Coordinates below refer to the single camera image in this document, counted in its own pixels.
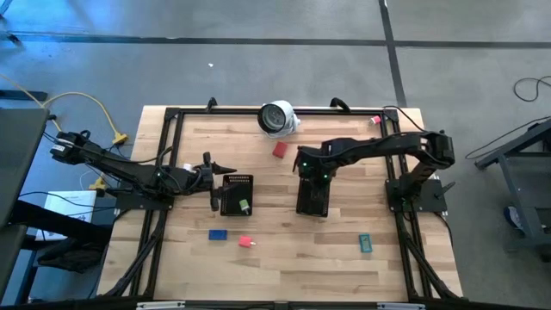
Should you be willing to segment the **dark grey desk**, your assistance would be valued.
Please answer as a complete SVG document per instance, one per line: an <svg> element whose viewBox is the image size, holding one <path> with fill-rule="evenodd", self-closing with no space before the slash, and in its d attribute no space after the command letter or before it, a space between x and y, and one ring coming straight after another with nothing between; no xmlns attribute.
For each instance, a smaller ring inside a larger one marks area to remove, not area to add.
<svg viewBox="0 0 551 310"><path fill-rule="evenodd" d="M0 302L27 231L12 214L48 116L43 108L0 108Z"/></svg>

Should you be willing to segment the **black mesh basket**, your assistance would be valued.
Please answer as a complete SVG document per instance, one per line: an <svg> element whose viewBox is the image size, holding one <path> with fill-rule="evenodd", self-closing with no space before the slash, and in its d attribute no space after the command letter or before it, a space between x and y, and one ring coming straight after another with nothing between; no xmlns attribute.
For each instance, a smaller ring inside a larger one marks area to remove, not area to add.
<svg viewBox="0 0 551 310"><path fill-rule="evenodd" d="M300 177L296 213L316 217L328 216L331 178L324 174L320 179Z"/></svg>
<svg viewBox="0 0 551 310"><path fill-rule="evenodd" d="M252 216L253 209L253 175L225 175L223 186L234 184L232 190L225 192L220 202L221 216ZM251 214L246 215L241 211L239 201L246 199L251 206Z"/></svg>

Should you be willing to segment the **black diagonal bar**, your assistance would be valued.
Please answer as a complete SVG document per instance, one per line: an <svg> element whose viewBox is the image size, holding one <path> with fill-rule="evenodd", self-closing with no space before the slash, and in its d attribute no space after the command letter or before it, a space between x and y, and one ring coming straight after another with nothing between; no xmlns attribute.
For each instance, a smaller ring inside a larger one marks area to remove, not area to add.
<svg viewBox="0 0 551 310"><path fill-rule="evenodd" d="M24 201L15 203L8 222L58 233L79 241L105 245L110 239L110 231L107 227L78 220Z"/></svg>

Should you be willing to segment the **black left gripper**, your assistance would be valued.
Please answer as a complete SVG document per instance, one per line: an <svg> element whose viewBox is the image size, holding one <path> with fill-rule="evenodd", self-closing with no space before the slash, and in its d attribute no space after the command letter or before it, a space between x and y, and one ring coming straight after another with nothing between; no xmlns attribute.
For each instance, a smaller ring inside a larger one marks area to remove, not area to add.
<svg viewBox="0 0 551 310"><path fill-rule="evenodd" d="M193 167L194 175L189 177L190 184L185 192L189 195L208 192L210 194L211 210L218 211L219 202L217 197L222 197L225 192L232 190L235 185L229 184L215 189L214 174L229 174L237 170L212 163L210 152L204 152L202 158L203 162Z"/></svg>

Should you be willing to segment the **white paper sheet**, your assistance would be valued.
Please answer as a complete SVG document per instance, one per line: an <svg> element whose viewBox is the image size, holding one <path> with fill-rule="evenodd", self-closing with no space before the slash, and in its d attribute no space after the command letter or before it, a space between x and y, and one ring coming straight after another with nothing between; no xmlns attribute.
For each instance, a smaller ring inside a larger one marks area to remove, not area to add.
<svg viewBox="0 0 551 310"><path fill-rule="evenodd" d="M90 223L95 202L96 192L93 190L49 191L44 208Z"/></svg>

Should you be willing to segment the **grey metal cart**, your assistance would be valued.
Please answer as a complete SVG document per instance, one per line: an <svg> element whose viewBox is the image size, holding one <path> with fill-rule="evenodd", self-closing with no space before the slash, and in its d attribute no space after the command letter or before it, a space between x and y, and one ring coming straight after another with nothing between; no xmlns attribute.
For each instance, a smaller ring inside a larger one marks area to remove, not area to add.
<svg viewBox="0 0 551 310"><path fill-rule="evenodd" d="M551 213L551 117L474 163L480 170L492 164L503 172L523 232L505 249L534 249L542 261L551 262L551 223L542 223L539 215Z"/></svg>

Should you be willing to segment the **black bag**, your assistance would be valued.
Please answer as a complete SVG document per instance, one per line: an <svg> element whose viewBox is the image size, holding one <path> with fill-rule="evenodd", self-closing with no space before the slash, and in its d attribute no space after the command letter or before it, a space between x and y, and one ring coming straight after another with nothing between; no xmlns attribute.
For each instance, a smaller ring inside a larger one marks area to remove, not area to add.
<svg viewBox="0 0 551 310"><path fill-rule="evenodd" d="M78 239L53 241L40 251L37 264L82 274L101 262L105 247L105 243Z"/></svg>

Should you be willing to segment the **silver aluminium bracket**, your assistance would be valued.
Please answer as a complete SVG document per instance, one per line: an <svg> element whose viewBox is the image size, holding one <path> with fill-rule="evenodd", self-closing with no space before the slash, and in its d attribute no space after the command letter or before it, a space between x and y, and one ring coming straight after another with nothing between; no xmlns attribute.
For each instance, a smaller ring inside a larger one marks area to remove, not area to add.
<svg viewBox="0 0 551 310"><path fill-rule="evenodd" d="M426 310L426 306L416 303L380 302L377 304L377 310Z"/></svg>
<svg viewBox="0 0 551 310"><path fill-rule="evenodd" d="M135 310L183 310L185 301L147 301L139 302Z"/></svg>

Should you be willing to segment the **person's foot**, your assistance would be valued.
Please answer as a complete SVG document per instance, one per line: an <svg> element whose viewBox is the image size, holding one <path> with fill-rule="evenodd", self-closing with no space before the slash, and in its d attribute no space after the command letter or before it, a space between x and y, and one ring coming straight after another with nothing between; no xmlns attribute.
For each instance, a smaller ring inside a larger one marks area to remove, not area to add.
<svg viewBox="0 0 551 310"><path fill-rule="evenodd" d="M512 227L514 227L514 228L516 228L517 230L520 230L520 231L523 230L523 226L522 226L522 223L520 221L519 214L518 214L517 209L515 207L509 206L509 207L504 208L504 217L505 217L506 221Z"/></svg>

